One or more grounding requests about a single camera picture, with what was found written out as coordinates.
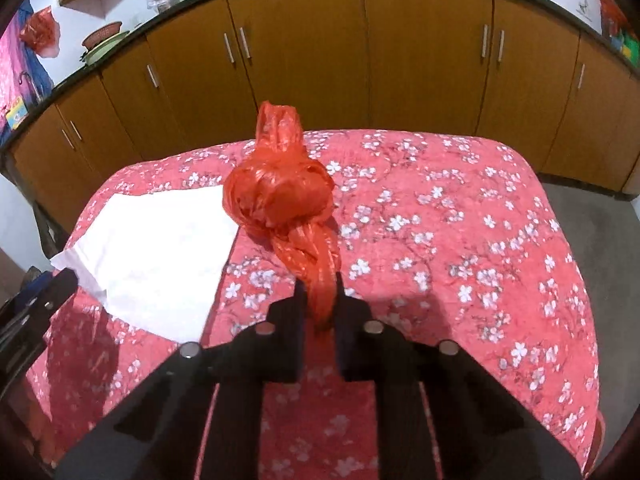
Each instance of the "silver rivet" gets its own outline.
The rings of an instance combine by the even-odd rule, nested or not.
[[[185,343],[180,347],[180,355],[185,359],[191,359],[192,357],[196,357],[200,352],[200,345],[198,343],[194,343],[190,341]]]
[[[276,331],[276,326],[268,321],[263,321],[255,326],[257,335],[271,335]]]
[[[438,350],[440,350],[440,353],[444,355],[456,355],[458,350],[460,350],[460,346],[451,339],[445,339],[444,341],[440,341]]]
[[[385,329],[385,326],[380,323],[377,319],[370,319],[364,324],[364,331],[367,334],[382,334],[382,331]]]

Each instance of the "white cloth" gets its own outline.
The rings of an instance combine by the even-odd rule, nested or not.
[[[116,194],[51,263],[74,269],[112,316],[178,343],[199,341],[237,232],[222,186]]]

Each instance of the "brown cabinet door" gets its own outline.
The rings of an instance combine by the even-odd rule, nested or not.
[[[100,78],[92,75],[56,103],[86,160],[107,180],[142,158],[120,123]]]
[[[58,109],[45,110],[11,152],[36,200],[70,233],[100,178],[76,149]]]
[[[226,0],[197,6],[146,40],[190,148],[255,137],[254,97]]]
[[[597,174],[600,186],[620,191],[640,154],[640,81],[630,77],[618,127]]]
[[[365,128],[361,0],[228,0],[258,104],[293,105],[307,130]]]
[[[492,0],[365,0],[365,6],[372,126],[473,135]]]
[[[580,37],[574,82],[545,173],[605,184],[599,168],[620,118],[628,79],[629,70],[619,60],[594,40]]]
[[[144,160],[187,150],[145,40],[134,43],[103,69],[102,83]]]
[[[569,97],[578,32],[537,7],[495,0],[492,37],[476,135],[508,144],[540,170]]]

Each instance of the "cabinet handle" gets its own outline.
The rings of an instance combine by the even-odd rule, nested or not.
[[[482,54],[481,58],[484,59],[486,57],[486,40],[489,37],[489,25],[484,24],[484,31],[482,32]]]
[[[74,122],[73,121],[69,121],[69,123],[71,123],[71,127],[74,129],[74,131],[75,131],[76,135],[78,136],[78,139],[80,140],[80,142],[82,142],[82,135],[80,135],[80,132],[76,128],[76,125],[74,124]]]
[[[244,36],[244,28],[240,27],[240,39],[242,40],[242,46],[244,47],[244,55],[247,59],[251,59],[251,53],[249,52],[249,45],[246,42],[246,38]]]
[[[504,31],[500,31],[500,47],[498,48],[498,63],[502,62],[502,51],[504,50]]]
[[[154,84],[156,88],[159,88],[158,80],[156,79],[156,75],[154,74],[154,70],[151,68],[151,65],[146,66],[146,71],[149,72],[149,77],[151,78],[151,82]]]
[[[60,128],[60,130],[62,130],[62,134],[65,136],[66,142],[69,143],[69,145],[71,146],[72,150],[76,150],[76,147],[74,146],[74,144],[71,142],[71,139],[69,139],[69,136],[66,134],[66,131],[64,128]]]
[[[234,55],[231,53],[231,45],[229,45],[229,38],[226,36],[226,32],[225,32],[225,45],[226,45],[226,51],[229,54],[229,61],[233,64],[236,62],[236,60],[234,59]]]
[[[580,69],[580,77],[578,78],[578,90],[582,86],[582,78],[584,77],[584,63],[582,64],[582,68]]]

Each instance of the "hanging red plastic bag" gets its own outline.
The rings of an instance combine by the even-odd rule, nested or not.
[[[60,24],[53,18],[51,6],[34,12],[20,31],[20,39],[40,57],[60,53]]]
[[[271,242],[305,283],[316,330],[327,330],[340,270],[337,234],[326,225],[334,210],[334,181],[308,157],[294,107],[263,102],[255,140],[255,151],[225,180],[223,206],[250,236]]]

